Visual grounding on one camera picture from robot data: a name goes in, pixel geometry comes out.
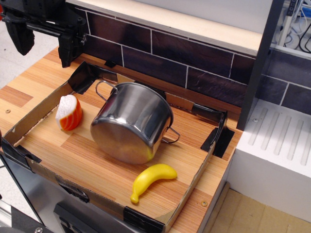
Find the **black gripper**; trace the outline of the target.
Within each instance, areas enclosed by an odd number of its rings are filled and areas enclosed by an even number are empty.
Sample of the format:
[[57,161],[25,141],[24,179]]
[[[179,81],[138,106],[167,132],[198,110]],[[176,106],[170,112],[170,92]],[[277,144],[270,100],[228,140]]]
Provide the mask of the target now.
[[17,49],[26,55],[34,46],[33,31],[59,37],[59,58],[63,68],[82,53],[86,20],[65,0],[2,0],[2,17]]

